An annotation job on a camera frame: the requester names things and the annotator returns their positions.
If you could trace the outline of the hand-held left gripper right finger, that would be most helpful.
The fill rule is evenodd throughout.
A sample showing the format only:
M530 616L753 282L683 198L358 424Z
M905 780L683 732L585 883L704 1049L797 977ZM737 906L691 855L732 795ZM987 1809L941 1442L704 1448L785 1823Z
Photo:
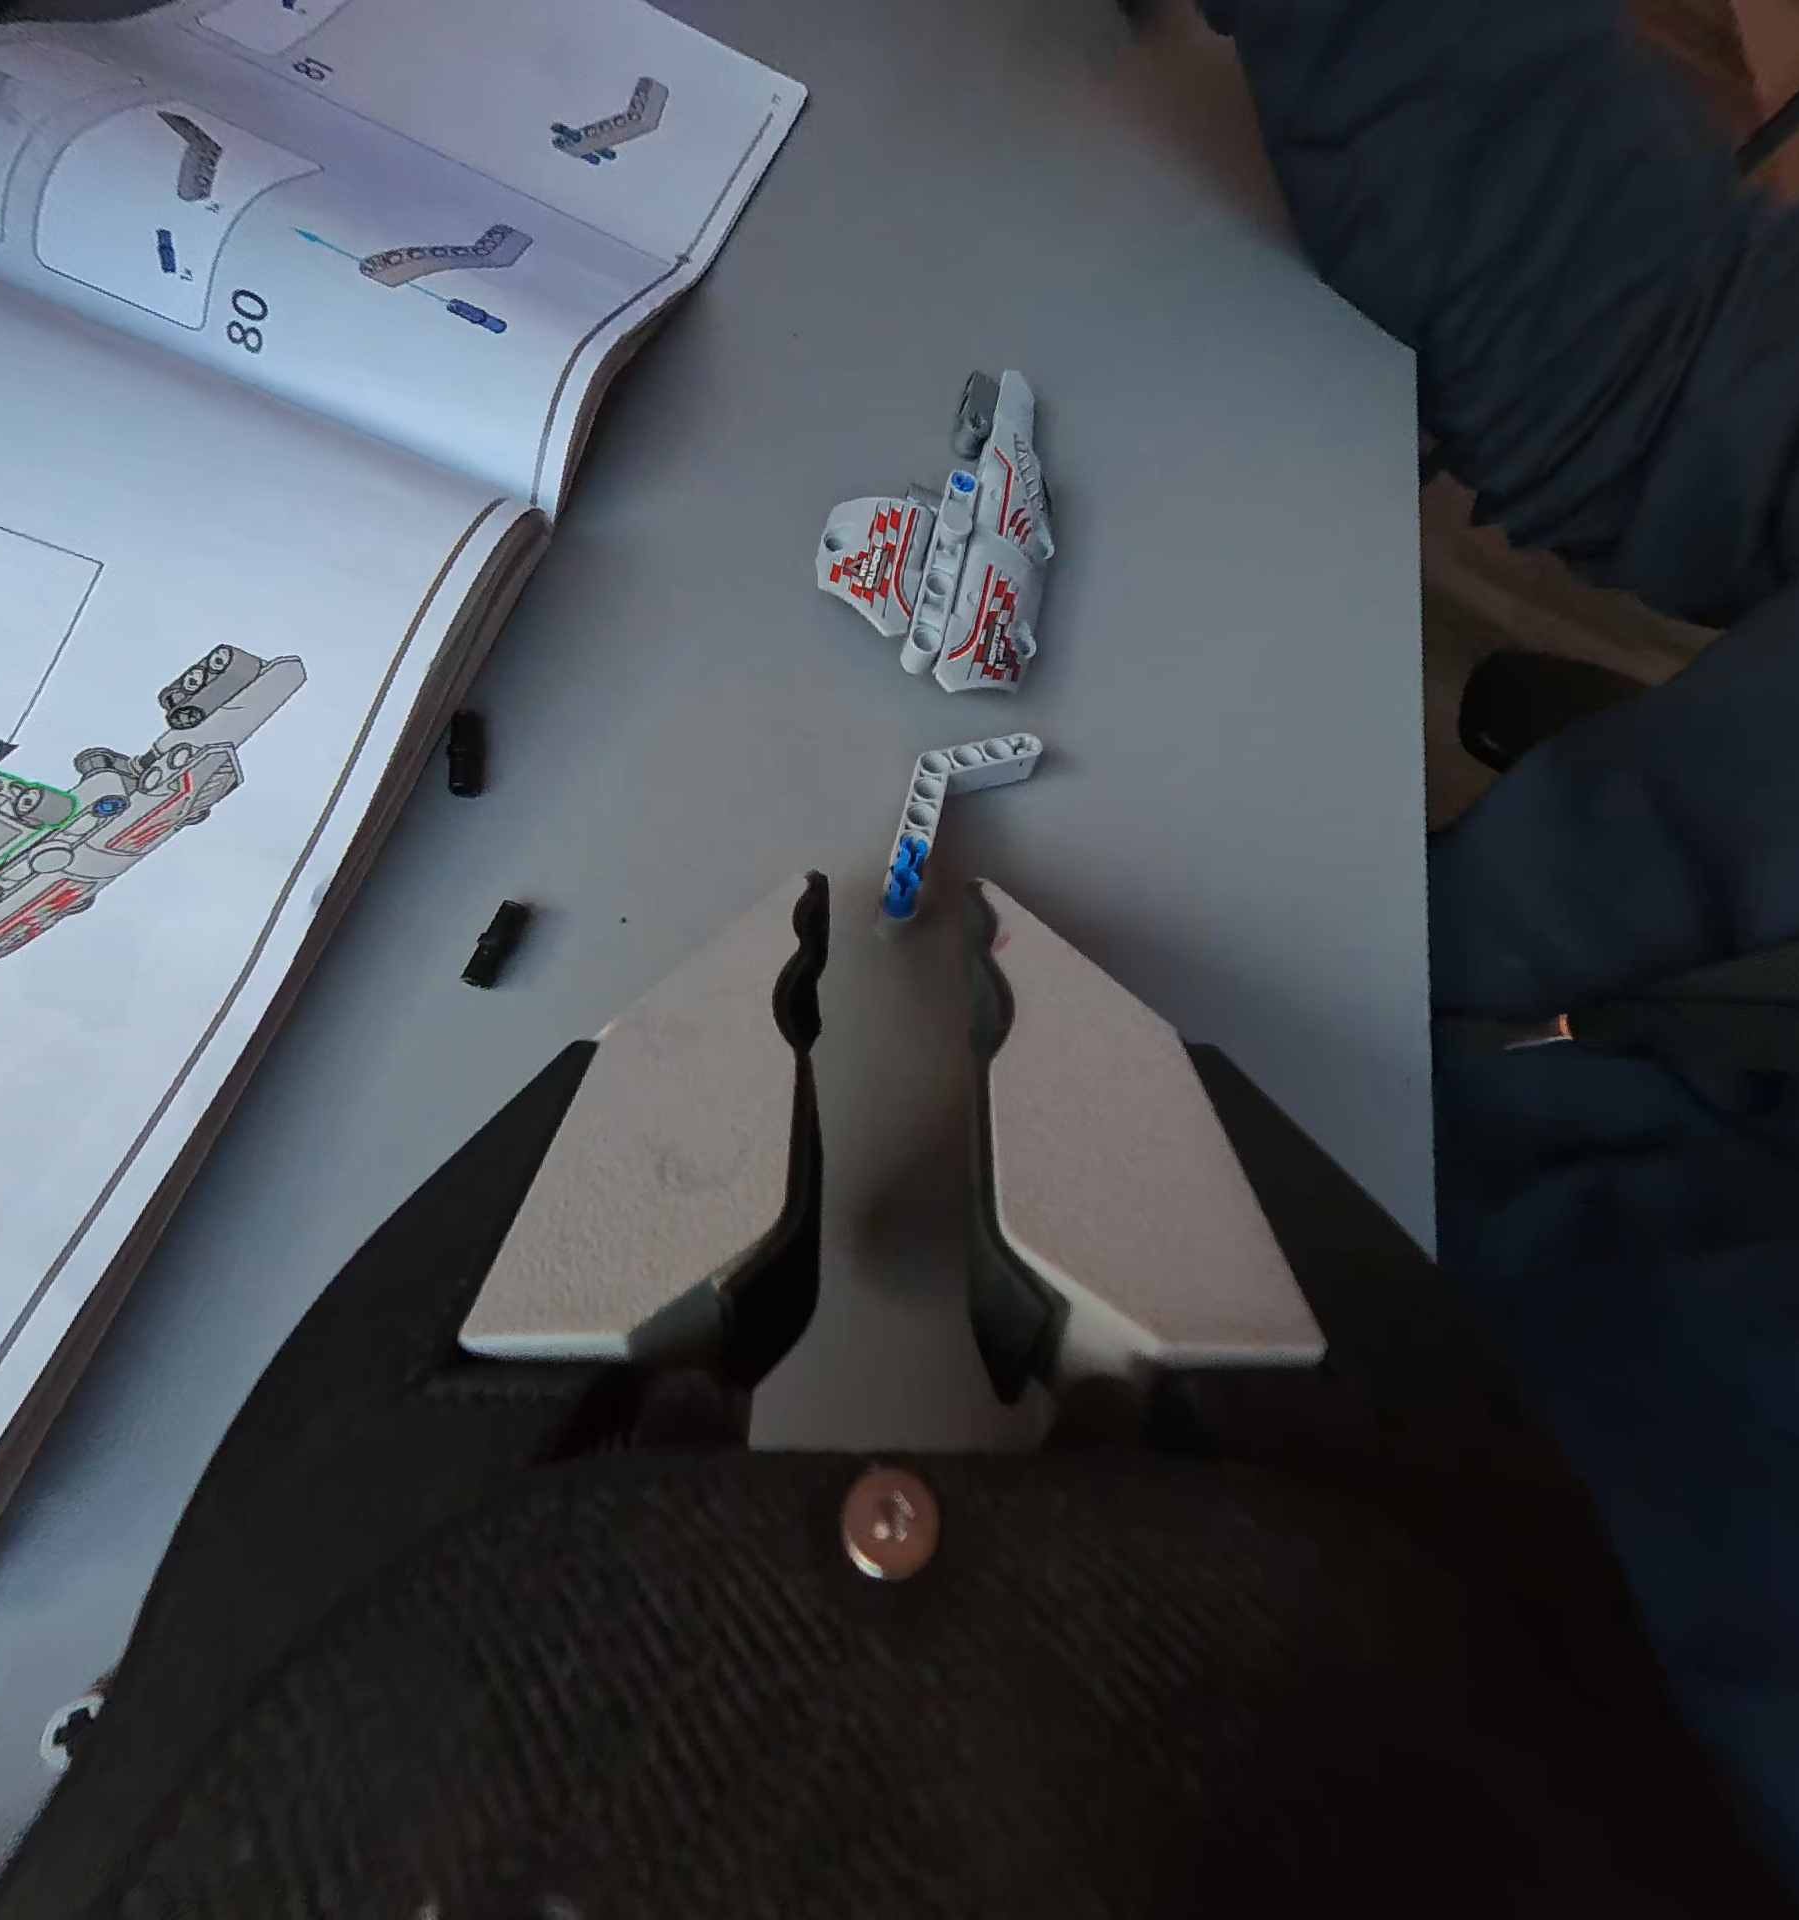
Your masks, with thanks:
M1328 1335L1178 1031L978 877L964 900L966 1319L1002 1405L1315 1382Z

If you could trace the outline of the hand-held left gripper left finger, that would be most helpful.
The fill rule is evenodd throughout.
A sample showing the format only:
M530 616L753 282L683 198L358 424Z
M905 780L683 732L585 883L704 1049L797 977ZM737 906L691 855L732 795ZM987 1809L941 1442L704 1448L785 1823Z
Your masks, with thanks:
M811 1045L829 877L805 871L613 1022L462 1323L508 1362L756 1387L822 1296Z

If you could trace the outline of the bent grey lego beam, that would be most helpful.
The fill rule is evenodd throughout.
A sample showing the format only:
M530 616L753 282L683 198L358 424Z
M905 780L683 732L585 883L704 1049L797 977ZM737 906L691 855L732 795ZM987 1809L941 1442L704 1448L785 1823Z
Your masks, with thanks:
M1002 738L983 738L983 741L926 751L911 760L892 850L906 833L915 833L915 835L938 845L948 804L983 795L983 789L1031 782L1041 759L1046 759L1046 743L1035 732L1002 732ZM915 920L911 925L921 925L921 915L932 906L932 890L938 890L938 877L932 877L932 855L930 855L926 889L921 889L921 903L915 903ZM892 925L874 906L874 932L884 941L906 936L911 925Z

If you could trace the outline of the grey red-patterned lego assembly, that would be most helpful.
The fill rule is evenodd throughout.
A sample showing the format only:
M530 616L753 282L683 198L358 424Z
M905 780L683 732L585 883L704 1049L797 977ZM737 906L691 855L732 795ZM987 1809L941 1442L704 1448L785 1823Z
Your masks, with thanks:
M1039 653L1054 509L1026 374L971 374L938 493L866 493L829 509L815 591L948 694L1014 694Z

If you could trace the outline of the lego instruction booklet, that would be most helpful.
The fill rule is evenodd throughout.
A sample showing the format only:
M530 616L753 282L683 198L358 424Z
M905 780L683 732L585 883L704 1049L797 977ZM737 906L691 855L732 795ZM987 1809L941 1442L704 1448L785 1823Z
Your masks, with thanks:
M0 21L0 1519L805 103L655 4Z

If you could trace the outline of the dark rounded object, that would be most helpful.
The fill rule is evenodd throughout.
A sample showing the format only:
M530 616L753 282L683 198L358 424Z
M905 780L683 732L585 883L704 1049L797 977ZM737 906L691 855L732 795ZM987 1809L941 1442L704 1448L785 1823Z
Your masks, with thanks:
M1494 776L1508 776L1534 743L1571 723L1646 694L1650 683L1598 660L1552 657L1534 649L1494 649L1462 692L1454 741Z

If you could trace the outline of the person's dark blue clothing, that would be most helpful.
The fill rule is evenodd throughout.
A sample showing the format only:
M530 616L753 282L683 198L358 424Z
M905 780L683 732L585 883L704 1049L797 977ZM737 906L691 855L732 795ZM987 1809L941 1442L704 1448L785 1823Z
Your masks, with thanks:
M1799 941L1799 207L1621 4L1203 4L1317 278L1484 522L1719 629L1431 842L1440 1017ZM1440 1256L1799 1885L1799 1077L1434 1040Z

